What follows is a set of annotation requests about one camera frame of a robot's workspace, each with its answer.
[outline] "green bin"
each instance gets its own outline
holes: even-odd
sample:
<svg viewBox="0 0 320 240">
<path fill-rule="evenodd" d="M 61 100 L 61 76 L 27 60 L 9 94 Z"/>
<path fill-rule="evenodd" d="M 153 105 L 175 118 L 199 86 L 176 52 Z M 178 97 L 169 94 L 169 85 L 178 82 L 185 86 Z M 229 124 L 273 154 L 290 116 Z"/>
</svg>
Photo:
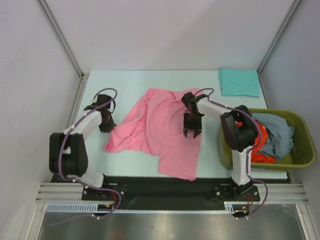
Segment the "green bin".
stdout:
<svg viewBox="0 0 320 240">
<path fill-rule="evenodd" d="M 312 144 L 306 123 L 300 116 L 287 110 L 250 108 L 249 111 L 251 113 L 278 115 L 284 118 L 289 126 L 294 128 L 292 136 L 293 148 L 290 153 L 277 163 L 252 162 L 252 168 L 287 172 L 293 169 L 308 167 L 314 162 L 316 157 L 315 148 Z M 225 142 L 221 126 L 219 128 L 217 138 L 219 160 L 226 169 L 232 169 L 233 163 L 231 149 Z"/>
</svg>

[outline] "gray cloth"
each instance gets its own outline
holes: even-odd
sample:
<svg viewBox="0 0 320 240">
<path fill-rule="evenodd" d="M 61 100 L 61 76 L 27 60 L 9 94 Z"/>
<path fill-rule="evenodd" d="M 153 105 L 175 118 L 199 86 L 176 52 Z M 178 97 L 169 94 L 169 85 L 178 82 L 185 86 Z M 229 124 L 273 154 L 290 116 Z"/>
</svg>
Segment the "gray cloth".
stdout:
<svg viewBox="0 0 320 240">
<path fill-rule="evenodd" d="M 277 115 L 253 113 L 252 116 L 265 126 L 268 134 L 268 138 L 259 153 L 273 156 L 276 161 L 283 159 L 294 146 L 292 140 L 294 128 L 288 126 L 286 120 Z"/>
</svg>

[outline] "metal floor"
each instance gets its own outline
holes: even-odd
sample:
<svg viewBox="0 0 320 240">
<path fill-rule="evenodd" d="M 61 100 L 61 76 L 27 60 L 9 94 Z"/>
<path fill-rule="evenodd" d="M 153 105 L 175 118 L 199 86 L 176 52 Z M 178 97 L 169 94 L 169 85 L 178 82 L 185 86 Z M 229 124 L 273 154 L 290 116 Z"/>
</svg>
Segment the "metal floor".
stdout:
<svg viewBox="0 0 320 240">
<path fill-rule="evenodd" d="M 75 213 L 48 212 L 38 240 L 304 240 L 295 205 L 265 205 L 249 220 L 230 214 L 117 213 L 48 226 Z"/>
</svg>

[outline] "folded teal towel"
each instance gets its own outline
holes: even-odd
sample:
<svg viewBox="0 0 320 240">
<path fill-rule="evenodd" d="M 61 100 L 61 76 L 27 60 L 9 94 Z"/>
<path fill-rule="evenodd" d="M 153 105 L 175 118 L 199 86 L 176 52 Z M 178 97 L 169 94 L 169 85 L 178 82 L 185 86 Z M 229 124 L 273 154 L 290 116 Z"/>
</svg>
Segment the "folded teal towel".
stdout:
<svg viewBox="0 0 320 240">
<path fill-rule="evenodd" d="M 218 78 L 222 96 L 260 97 L 257 71 L 221 68 Z"/>
</svg>

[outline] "pink shirt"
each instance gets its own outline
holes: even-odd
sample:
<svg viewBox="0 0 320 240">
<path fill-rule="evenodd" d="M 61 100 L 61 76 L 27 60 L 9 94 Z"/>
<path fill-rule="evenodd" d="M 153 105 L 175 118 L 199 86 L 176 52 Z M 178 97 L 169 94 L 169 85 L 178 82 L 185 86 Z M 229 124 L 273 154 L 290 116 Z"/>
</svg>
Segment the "pink shirt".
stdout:
<svg viewBox="0 0 320 240">
<path fill-rule="evenodd" d="M 150 88 L 123 122 L 110 133 L 105 150 L 124 149 L 159 155 L 158 172 L 172 177 L 195 180 L 201 134 L 185 137 L 183 133 L 186 107 L 181 101 L 187 92 Z"/>
</svg>

